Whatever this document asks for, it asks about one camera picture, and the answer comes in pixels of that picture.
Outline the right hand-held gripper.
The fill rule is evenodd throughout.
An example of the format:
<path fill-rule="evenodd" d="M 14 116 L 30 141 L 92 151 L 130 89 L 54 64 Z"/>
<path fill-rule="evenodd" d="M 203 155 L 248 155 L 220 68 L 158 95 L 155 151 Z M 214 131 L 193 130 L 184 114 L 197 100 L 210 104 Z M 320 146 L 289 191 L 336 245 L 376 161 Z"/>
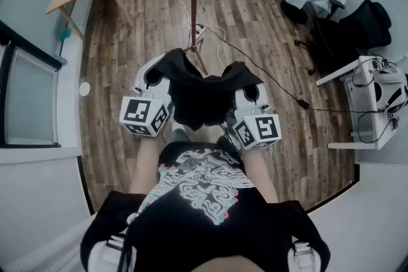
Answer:
<path fill-rule="evenodd" d="M 256 84 L 256 88 L 256 106 L 245 89 L 235 91 L 234 114 L 237 122 L 233 130 L 243 150 L 266 148 L 282 138 L 279 117 L 272 113 L 272 108 L 268 105 L 264 84 Z"/>

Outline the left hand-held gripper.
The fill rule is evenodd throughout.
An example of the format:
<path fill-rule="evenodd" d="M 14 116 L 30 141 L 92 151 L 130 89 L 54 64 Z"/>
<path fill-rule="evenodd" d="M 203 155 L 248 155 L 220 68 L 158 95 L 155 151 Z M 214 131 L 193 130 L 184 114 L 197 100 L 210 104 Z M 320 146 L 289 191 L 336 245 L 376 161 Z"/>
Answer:
<path fill-rule="evenodd" d="M 146 62 L 136 74 L 130 95 L 122 98 L 119 122 L 133 135 L 156 137 L 170 118 L 170 80 L 156 68 L 163 57 Z"/>

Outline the black garment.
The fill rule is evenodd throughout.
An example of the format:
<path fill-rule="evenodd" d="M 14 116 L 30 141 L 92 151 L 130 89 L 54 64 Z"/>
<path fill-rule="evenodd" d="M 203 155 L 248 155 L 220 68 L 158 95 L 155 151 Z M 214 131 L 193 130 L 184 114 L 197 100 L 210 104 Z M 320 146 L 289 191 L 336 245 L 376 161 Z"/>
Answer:
<path fill-rule="evenodd" d="M 223 123 L 233 108 L 235 92 L 263 82 L 238 61 L 227 66 L 221 76 L 204 78 L 181 48 L 165 54 L 155 69 L 170 81 L 175 121 L 194 131 Z"/>

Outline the person's left forearm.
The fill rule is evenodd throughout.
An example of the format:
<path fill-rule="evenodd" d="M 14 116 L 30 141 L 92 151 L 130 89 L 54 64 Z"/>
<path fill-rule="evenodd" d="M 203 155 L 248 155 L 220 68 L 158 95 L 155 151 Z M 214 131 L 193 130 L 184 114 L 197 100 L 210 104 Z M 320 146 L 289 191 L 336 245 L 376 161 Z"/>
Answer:
<path fill-rule="evenodd" d="M 157 138 L 142 137 L 129 193 L 147 195 L 158 183 L 160 144 Z"/>

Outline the person's right forearm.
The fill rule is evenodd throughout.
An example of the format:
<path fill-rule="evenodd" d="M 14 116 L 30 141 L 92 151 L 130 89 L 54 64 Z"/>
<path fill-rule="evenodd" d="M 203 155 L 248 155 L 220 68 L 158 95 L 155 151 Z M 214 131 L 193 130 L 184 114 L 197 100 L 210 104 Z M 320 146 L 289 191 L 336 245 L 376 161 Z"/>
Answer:
<path fill-rule="evenodd" d="M 278 203 L 276 189 L 269 177 L 265 158 L 260 149 L 244 150 L 242 161 L 245 174 L 267 203 Z"/>

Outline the black silver waist device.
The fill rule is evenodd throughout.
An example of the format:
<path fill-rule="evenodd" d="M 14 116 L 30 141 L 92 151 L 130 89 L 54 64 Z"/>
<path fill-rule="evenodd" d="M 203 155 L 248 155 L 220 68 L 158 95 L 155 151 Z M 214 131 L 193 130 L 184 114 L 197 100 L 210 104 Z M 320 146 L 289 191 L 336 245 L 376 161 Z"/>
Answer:
<path fill-rule="evenodd" d="M 227 127 L 223 125 L 219 127 L 222 130 L 222 135 L 217 140 L 217 144 L 225 150 L 241 154 L 241 144 L 238 138 Z"/>

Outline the person's grey trouser leg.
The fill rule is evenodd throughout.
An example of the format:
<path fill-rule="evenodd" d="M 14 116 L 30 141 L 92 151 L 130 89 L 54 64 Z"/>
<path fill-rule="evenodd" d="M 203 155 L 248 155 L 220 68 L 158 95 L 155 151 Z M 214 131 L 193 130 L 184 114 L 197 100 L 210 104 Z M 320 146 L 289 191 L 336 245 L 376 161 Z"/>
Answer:
<path fill-rule="evenodd" d="M 175 129 L 171 132 L 170 138 L 165 146 L 165 150 L 179 151 L 191 145 L 189 135 L 183 129 Z"/>

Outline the round table black base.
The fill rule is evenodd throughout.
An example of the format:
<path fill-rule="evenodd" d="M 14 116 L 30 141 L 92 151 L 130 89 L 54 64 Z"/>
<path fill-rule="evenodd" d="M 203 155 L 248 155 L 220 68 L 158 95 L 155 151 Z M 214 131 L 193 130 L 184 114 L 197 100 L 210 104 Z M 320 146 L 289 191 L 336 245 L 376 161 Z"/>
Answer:
<path fill-rule="evenodd" d="M 282 0 L 280 2 L 280 8 L 283 14 L 285 14 L 285 16 L 287 16 L 287 18 L 290 19 L 290 21 L 301 25 L 307 23 L 308 17 L 306 11 L 303 8 L 299 9 L 296 6 L 289 4 L 285 0 Z"/>

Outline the black office chair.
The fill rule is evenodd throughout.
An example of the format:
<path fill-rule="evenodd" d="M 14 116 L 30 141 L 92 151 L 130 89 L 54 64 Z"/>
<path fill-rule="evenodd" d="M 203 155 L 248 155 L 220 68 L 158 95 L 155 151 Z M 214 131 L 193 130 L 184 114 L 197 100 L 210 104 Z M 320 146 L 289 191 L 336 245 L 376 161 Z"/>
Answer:
<path fill-rule="evenodd" d="M 378 2 L 364 0 L 352 14 L 338 22 L 331 16 L 344 5 L 336 0 L 330 0 L 334 9 L 326 18 L 314 18 L 310 30 L 312 42 L 296 39 L 296 46 L 305 47 L 312 61 L 313 68 L 309 75 L 319 71 L 332 73 L 358 59 L 360 50 L 385 47 L 391 43 L 390 16 Z"/>

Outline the black framed glass partition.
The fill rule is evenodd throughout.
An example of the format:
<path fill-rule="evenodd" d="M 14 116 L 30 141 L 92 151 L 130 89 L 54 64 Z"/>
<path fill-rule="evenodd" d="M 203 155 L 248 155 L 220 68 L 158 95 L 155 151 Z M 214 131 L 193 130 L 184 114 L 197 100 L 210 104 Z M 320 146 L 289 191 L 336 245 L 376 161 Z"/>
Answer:
<path fill-rule="evenodd" d="M 0 148 L 59 148 L 62 63 L 0 20 Z"/>

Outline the white headset device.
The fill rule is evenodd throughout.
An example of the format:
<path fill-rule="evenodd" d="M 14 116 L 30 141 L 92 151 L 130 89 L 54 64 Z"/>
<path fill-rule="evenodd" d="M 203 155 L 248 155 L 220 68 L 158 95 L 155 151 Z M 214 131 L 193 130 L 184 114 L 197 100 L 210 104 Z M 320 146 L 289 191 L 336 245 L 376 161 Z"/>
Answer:
<path fill-rule="evenodd" d="M 408 104 L 408 75 L 386 59 L 371 73 L 377 110 L 393 118 L 397 111 Z"/>

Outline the person's black printed t-shirt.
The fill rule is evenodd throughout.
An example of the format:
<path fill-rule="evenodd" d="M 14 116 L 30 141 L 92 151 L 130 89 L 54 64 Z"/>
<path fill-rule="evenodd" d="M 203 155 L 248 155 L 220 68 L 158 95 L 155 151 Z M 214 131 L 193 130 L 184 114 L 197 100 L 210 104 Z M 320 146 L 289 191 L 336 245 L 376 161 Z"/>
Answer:
<path fill-rule="evenodd" d="M 196 143 L 159 156 L 147 194 L 109 193 L 80 244 L 86 272 L 191 272 L 241 256 L 289 272 L 300 244 L 325 272 L 330 250 L 298 201 L 267 203 L 237 154 Z"/>

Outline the white open frame desk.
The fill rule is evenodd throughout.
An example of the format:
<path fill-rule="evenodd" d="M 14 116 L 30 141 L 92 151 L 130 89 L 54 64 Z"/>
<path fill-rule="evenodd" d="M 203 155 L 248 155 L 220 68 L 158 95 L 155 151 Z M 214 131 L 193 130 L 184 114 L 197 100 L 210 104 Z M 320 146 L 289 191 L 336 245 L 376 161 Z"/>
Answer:
<path fill-rule="evenodd" d="M 338 79 L 344 84 L 353 123 L 351 142 L 328 143 L 336 150 L 380 150 L 397 133 L 390 115 L 377 107 L 373 72 L 384 67 L 379 55 L 360 56 L 352 63 L 320 78 L 316 86 Z"/>

